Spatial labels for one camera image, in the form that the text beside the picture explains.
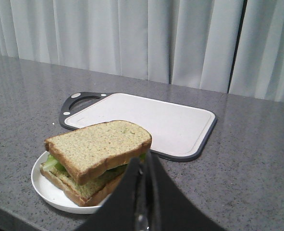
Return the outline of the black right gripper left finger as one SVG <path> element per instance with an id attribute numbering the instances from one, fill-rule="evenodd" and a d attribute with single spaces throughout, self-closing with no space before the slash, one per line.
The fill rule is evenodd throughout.
<path id="1" fill-rule="evenodd" d="M 146 183 L 138 158 L 131 159 L 121 182 L 104 205 L 77 231 L 145 231 Z"/>

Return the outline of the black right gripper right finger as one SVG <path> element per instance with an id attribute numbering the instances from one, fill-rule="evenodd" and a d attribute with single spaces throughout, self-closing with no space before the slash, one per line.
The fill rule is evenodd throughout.
<path id="1" fill-rule="evenodd" d="M 151 231 L 223 231 L 193 205 L 164 170 L 156 154 L 145 159 L 146 202 Z"/>

